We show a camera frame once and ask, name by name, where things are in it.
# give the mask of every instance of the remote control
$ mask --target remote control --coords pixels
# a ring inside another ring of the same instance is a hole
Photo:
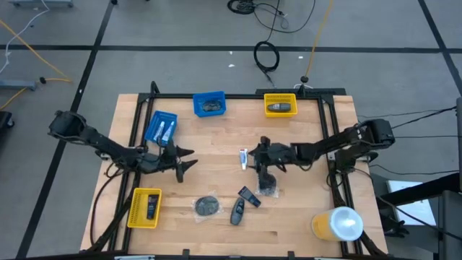
[[[231,212],[231,224],[239,225],[244,215],[244,203],[245,200],[243,198],[237,198]]]

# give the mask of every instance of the blue box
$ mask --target blue box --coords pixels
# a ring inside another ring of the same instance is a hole
[[[222,107],[220,109],[209,111],[209,112],[206,112],[203,110],[202,105],[204,103],[209,102],[209,101],[215,101],[215,100],[221,103]],[[193,103],[194,103],[194,113],[198,117],[219,116],[219,115],[224,114],[226,111],[225,92],[223,91],[194,94]]]
[[[168,112],[156,110],[154,112],[154,115],[152,116],[151,123],[149,123],[149,127],[147,129],[147,132],[144,135],[145,140],[154,142],[155,144],[157,143],[156,140],[154,140],[154,135],[156,134],[157,129],[159,128],[160,123],[162,121],[165,122],[165,125],[164,125],[164,129],[162,130],[162,134],[160,135],[160,138],[162,138],[164,136],[164,133],[170,127],[171,123],[175,122],[175,124],[173,125],[172,132],[170,133],[169,140],[172,139],[173,134],[175,133],[175,130],[176,130],[176,126],[178,124],[178,116],[175,115],[174,113],[168,113]],[[160,142],[160,145],[163,146],[163,147],[167,146],[167,142],[162,140]]]

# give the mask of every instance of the gray floor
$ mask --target gray floor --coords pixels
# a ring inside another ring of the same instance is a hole
[[[225,0],[119,0],[103,45],[133,46],[253,46],[269,31],[253,15],[233,14]],[[462,18],[458,0],[426,0],[449,48],[462,48]],[[74,0],[73,9],[55,8],[40,17],[23,35],[31,44],[92,45],[108,1]],[[302,24],[312,1],[282,0],[291,28]],[[313,16],[295,34],[274,33],[277,46],[311,46],[328,1],[318,0]],[[20,31],[38,11],[14,8],[0,1],[0,19]],[[261,13],[263,21],[271,15]],[[0,27],[0,45],[11,35]],[[335,0],[320,46],[437,48],[422,9],[413,0]],[[67,73],[73,84],[50,82],[26,92],[8,108],[17,125],[3,139],[0,151],[0,259],[16,256],[24,231],[53,157],[57,141],[46,135],[54,111],[70,108],[87,63],[89,51],[40,51]],[[271,62],[271,53],[261,53]],[[292,87],[304,74],[310,54],[281,52],[279,68],[271,73],[277,87]],[[453,54],[462,68],[462,54]],[[29,51],[12,51],[10,65],[0,79],[55,77]],[[146,92],[155,80],[161,92],[253,93],[270,88],[254,64],[250,51],[99,51],[79,113],[107,134],[121,93]],[[313,87],[344,87],[354,97],[358,114],[378,115],[447,108],[459,92],[440,53],[317,53],[310,73]],[[14,91],[2,90],[0,103]],[[399,124],[413,118],[390,118]],[[454,113],[419,121],[395,135],[455,134]],[[454,139],[399,139],[382,151],[377,162],[400,172],[428,172],[457,168]],[[68,145],[56,174],[28,256],[74,253],[87,221],[100,161],[90,148]],[[436,176],[399,176],[372,169],[385,178],[428,181]],[[431,259],[421,249],[388,240],[397,256]]]

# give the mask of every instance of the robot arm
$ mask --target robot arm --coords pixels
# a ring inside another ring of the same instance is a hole
[[[101,158],[105,158],[105,155],[109,156],[119,168],[129,171],[139,170],[145,174],[175,169],[179,183],[183,182],[186,170],[197,163],[197,160],[178,163],[180,157],[190,155],[194,151],[175,147],[171,140],[160,155],[148,153],[147,147],[123,147],[88,126],[83,116],[71,111],[57,111],[49,129],[48,134],[52,137],[95,148],[98,156]]]
[[[251,168],[256,169],[260,190],[272,194],[276,179],[268,174],[268,166],[275,165],[286,172],[285,165],[293,164],[306,171],[321,155],[327,154],[329,160],[335,161],[337,170],[348,172],[353,170],[360,157],[368,156],[369,161],[372,161],[377,157],[373,150],[388,148],[394,142],[390,123],[375,119],[349,127],[316,143],[291,143],[287,146],[272,144],[268,137],[262,136],[260,144],[249,155],[254,156],[255,165]]]

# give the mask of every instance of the yellow plastic bin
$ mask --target yellow plastic bin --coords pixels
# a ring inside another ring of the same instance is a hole
[[[156,212],[152,220],[147,219],[147,198],[149,195],[159,195]],[[135,188],[131,201],[130,215],[128,216],[129,228],[156,228],[159,219],[162,190],[160,188]]]
[[[283,94],[283,93],[274,93],[274,94],[265,94],[265,114],[266,117],[293,117],[297,115],[297,99],[295,94]],[[290,111],[277,113],[271,112],[268,110],[269,105],[277,103],[290,103]]]

